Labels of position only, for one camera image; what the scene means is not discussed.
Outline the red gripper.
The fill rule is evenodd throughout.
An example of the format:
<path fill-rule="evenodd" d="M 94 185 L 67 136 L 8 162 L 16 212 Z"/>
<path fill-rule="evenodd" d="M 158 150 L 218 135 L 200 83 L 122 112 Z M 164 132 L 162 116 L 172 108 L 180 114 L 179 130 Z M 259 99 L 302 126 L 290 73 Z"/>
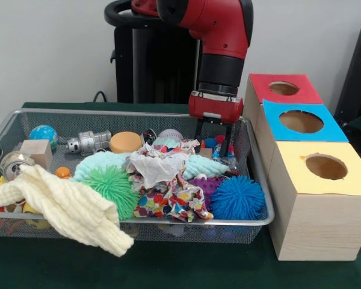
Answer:
<path fill-rule="evenodd" d="M 242 98 L 214 95 L 210 93 L 191 92 L 189 97 L 189 114 L 197 119 L 195 139 L 202 142 L 202 128 L 204 117 L 219 119 L 225 123 L 225 156 L 233 154 L 234 148 L 231 143 L 233 123 L 236 123 L 242 115 L 244 102 Z"/>

